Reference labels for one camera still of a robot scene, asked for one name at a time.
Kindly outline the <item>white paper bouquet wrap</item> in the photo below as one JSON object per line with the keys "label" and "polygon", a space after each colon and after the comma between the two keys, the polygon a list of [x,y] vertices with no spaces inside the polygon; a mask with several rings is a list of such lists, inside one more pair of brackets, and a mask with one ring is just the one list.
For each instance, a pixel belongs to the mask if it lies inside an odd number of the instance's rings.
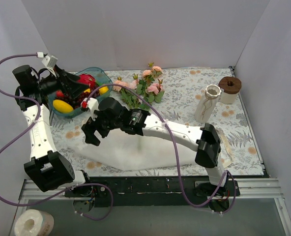
{"label": "white paper bouquet wrap", "polygon": [[81,134],[66,143],[79,155],[123,171],[135,171],[176,166],[175,149],[171,141],[155,137],[128,135],[112,130],[100,145],[85,143]]}

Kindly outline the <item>pink artificial flower bouquet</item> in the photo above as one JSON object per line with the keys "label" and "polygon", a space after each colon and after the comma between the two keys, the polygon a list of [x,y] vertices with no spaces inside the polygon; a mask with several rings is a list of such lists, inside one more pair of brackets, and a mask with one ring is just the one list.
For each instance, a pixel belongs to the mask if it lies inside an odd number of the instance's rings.
{"label": "pink artificial flower bouquet", "polygon": [[152,104],[160,103],[165,93],[163,89],[163,80],[159,77],[163,70],[154,63],[148,64],[149,69],[142,72],[141,77],[133,74],[133,81],[125,82],[118,77],[114,84],[113,90],[120,94],[121,100],[131,109],[140,108],[148,110],[149,106],[145,102]]}

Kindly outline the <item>cream printed ribbon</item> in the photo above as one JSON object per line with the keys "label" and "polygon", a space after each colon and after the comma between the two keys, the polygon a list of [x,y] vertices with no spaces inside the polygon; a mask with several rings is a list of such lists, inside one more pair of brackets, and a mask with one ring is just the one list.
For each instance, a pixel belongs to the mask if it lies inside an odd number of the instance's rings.
{"label": "cream printed ribbon", "polygon": [[220,133],[219,137],[221,139],[222,146],[224,147],[224,150],[221,151],[220,160],[223,164],[223,167],[227,168],[228,166],[234,163],[234,154],[225,134]]}

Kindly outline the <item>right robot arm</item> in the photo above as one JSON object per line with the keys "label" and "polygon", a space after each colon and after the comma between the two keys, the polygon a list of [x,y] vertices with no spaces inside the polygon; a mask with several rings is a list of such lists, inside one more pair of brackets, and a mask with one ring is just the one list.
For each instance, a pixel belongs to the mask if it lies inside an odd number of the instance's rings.
{"label": "right robot arm", "polygon": [[206,169],[211,191],[215,195],[220,196],[228,190],[227,174],[219,161],[221,141],[213,125],[193,127],[163,120],[142,109],[129,110],[112,97],[101,102],[87,98],[81,103],[81,107],[91,113],[82,126],[87,144],[100,145],[95,133],[98,132],[101,138],[105,138],[111,130],[116,129],[128,135],[172,141],[196,152],[195,162]]}

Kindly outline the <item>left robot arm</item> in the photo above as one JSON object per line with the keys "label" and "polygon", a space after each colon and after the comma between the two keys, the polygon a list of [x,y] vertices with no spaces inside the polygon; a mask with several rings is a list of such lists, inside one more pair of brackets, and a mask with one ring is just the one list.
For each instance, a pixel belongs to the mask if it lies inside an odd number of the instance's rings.
{"label": "left robot arm", "polygon": [[15,92],[16,102],[27,124],[33,126],[29,131],[30,161],[24,164],[26,174],[43,192],[76,186],[81,196],[89,196],[93,185],[88,181],[87,174],[76,171],[55,147],[48,108],[48,95],[61,91],[75,99],[89,86],[80,83],[79,76],[58,66],[54,66],[50,75],[43,79],[29,65],[19,66],[12,73],[19,83]]}

